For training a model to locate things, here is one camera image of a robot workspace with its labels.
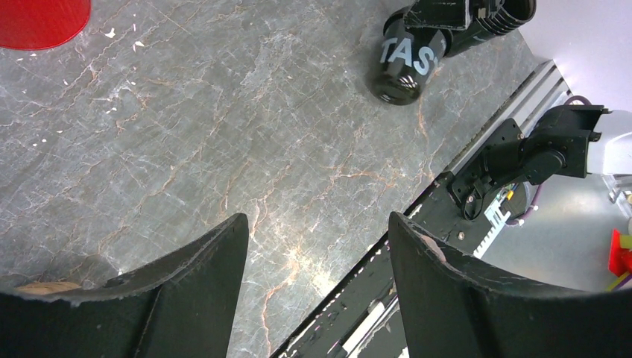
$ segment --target yellow object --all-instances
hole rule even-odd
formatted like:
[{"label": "yellow object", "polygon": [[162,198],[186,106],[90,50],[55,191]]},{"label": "yellow object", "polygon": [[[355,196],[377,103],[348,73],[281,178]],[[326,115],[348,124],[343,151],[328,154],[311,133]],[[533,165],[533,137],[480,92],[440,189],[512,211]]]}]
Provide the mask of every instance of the yellow object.
[{"label": "yellow object", "polygon": [[632,236],[621,235],[619,238],[619,244],[621,248],[632,248]]},{"label": "yellow object", "polygon": [[630,276],[630,272],[622,274],[619,278],[616,279],[616,281],[613,282],[613,284],[608,286],[606,291],[612,291],[613,289],[615,289],[615,287],[617,287],[623,280],[625,280],[627,276]]}]

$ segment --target white wall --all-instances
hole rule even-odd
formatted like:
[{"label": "white wall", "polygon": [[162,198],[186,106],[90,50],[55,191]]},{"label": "white wall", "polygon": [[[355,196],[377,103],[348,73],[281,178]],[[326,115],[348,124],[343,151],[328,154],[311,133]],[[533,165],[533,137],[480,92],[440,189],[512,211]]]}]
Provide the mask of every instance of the white wall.
[{"label": "white wall", "polygon": [[536,56],[555,60],[574,94],[632,111],[632,1],[537,0],[520,32]]}]

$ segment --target cable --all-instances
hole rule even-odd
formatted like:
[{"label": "cable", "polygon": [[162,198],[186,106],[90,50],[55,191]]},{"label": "cable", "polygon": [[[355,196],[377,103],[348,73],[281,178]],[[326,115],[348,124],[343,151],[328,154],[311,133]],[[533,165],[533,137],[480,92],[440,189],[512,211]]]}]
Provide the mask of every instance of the cable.
[{"label": "cable", "polygon": [[574,101],[580,101],[584,106],[592,106],[593,104],[590,103],[590,101],[588,100],[588,98],[582,96],[582,95],[573,95],[571,96],[569,99],[566,100],[566,102],[564,102],[565,106],[568,106],[569,104],[571,104]]},{"label": "cable", "polygon": [[542,194],[542,184],[540,184],[537,187],[537,189],[535,189],[534,198],[533,200],[531,200],[531,205],[529,205],[529,208],[527,209],[527,211],[525,211],[524,214],[522,214],[521,216],[518,216],[514,220],[510,220],[509,222],[507,222],[507,225],[516,226],[520,224],[520,220],[524,221],[528,219],[528,217],[535,211],[535,207],[537,206],[536,203],[540,199],[541,194]]}]

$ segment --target red cup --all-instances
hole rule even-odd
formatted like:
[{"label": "red cup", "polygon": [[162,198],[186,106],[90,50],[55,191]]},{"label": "red cup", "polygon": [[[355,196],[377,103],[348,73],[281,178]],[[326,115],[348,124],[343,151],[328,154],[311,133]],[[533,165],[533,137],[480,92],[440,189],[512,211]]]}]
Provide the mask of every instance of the red cup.
[{"label": "red cup", "polygon": [[0,47],[59,46],[79,34],[89,18],[90,0],[0,0]]}]

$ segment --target gray marble surface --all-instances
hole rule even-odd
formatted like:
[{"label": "gray marble surface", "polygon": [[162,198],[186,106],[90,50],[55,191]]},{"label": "gray marble surface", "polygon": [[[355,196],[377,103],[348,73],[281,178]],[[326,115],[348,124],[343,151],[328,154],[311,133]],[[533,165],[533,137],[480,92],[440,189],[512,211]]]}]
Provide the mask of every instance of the gray marble surface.
[{"label": "gray marble surface", "polygon": [[512,34],[382,104],[405,4],[97,0],[70,43],[0,49],[1,284],[93,287],[243,212],[229,357],[267,356],[536,65]]}]

